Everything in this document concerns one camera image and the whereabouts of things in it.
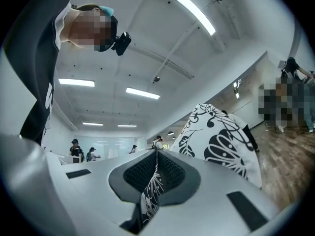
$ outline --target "black strip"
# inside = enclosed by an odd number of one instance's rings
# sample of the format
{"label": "black strip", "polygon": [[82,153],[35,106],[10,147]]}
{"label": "black strip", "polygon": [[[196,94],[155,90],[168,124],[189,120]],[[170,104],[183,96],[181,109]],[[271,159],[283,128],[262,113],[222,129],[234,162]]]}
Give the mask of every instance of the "black strip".
{"label": "black strip", "polygon": [[251,231],[255,231],[268,222],[242,192],[231,192],[227,194],[227,197],[230,199]]}
{"label": "black strip", "polygon": [[81,176],[84,176],[84,175],[89,174],[89,173],[91,173],[91,172],[89,170],[85,169],[85,170],[69,172],[69,173],[66,173],[66,175],[69,179],[71,179],[71,178],[75,178],[75,177],[81,177]]}

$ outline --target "wooden floor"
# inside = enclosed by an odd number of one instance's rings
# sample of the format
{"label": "wooden floor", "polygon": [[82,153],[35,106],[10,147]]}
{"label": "wooden floor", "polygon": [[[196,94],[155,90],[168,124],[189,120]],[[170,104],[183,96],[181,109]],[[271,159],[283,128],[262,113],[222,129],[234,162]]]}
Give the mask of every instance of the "wooden floor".
{"label": "wooden floor", "polygon": [[306,127],[288,127],[284,133],[265,130],[263,123],[251,129],[260,149],[262,189],[283,210],[308,187],[315,166],[315,132]]}

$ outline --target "white ceiling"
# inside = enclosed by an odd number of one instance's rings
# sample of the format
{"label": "white ceiling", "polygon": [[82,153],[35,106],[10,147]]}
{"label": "white ceiling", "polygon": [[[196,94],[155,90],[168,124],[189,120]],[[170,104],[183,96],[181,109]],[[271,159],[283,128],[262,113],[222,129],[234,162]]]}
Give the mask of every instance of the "white ceiling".
{"label": "white ceiling", "polygon": [[[118,124],[132,123],[138,125],[135,130],[146,130],[150,114],[159,104],[172,97],[180,85],[193,80],[210,57],[244,36],[245,27],[233,0],[215,2],[208,8],[212,0],[192,1],[214,25],[213,36],[174,0],[71,0],[75,5],[97,3],[113,8],[117,34],[127,31],[132,38],[120,57],[112,50],[99,53],[62,44],[56,76],[95,81],[94,88],[55,81],[55,101],[78,129],[87,128],[82,125],[85,121],[104,123],[93,129],[114,131]],[[152,84],[155,76],[161,80]],[[131,95],[126,93],[127,87],[161,97],[154,100]]]}

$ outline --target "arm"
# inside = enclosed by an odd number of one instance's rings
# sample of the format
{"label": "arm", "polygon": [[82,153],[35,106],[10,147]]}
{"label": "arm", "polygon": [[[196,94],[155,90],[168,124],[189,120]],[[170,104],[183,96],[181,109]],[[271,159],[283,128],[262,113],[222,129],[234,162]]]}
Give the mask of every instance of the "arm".
{"label": "arm", "polygon": [[299,71],[306,75],[309,78],[314,78],[314,74],[309,74],[307,71],[305,71],[303,68],[299,67]]}

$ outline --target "ceiling light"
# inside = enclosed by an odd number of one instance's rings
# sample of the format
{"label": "ceiling light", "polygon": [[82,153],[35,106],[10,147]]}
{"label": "ceiling light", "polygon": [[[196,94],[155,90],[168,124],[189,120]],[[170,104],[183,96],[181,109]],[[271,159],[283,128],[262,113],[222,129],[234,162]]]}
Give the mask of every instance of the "ceiling light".
{"label": "ceiling light", "polygon": [[92,125],[92,126],[103,126],[102,123],[89,123],[89,122],[83,122],[84,125]]}
{"label": "ceiling light", "polygon": [[210,35],[213,35],[216,30],[207,17],[202,13],[202,11],[190,0],[176,0],[180,2],[187,10],[189,10],[199,21],[200,23],[206,28]]}
{"label": "ceiling light", "polygon": [[118,125],[118,127],[129,127],[129,128],[135,128],[137,125]]}
{"label": "ceiling light", "polygon": [[59,82],[60,82],[60,84],[65,84],[65,85],[95,87],[94,81],[73,80],[73,79],[59,79]]}
{"label": "ceiling light", "polygon": [[133,88],[127,88],[126,92],[141,95],[141,96],[148,97],[148,98],[152,98],[155,100],[159,99],[159,95],[157,95],[157,94],[144,92],[144,91],[133,89]]}

